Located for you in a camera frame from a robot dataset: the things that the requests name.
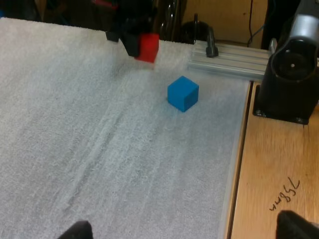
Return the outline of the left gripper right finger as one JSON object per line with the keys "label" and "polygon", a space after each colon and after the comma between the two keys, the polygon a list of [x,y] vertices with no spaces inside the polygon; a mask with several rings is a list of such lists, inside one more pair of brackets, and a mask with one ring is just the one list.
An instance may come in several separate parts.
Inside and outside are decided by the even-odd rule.
{"label": "left gripper right finger", "polygon": [[318,239],[319,225],[311,223],[293,211],[280,211],[277,215],[278,239]]}

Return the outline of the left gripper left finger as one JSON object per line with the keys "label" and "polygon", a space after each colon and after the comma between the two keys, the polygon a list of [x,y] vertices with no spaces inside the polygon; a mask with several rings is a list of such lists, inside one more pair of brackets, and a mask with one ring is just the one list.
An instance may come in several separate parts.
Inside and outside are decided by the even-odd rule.
{"label": "left gripper left finger", "polygon": [[92,226],[88,221],[77,221],[58,239],[93,239]]}

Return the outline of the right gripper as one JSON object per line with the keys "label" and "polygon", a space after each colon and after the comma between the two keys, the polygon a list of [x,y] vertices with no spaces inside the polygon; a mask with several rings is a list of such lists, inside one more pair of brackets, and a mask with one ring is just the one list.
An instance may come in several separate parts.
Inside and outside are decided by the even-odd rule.
{"label": "right gripper", "polygon": [[108,0],[107,6],[115,11],[111,27],[106,31],[110,41],[121,41],[131,57],[140,55],[139,34],[150,32],[155,17],[152,0]]}

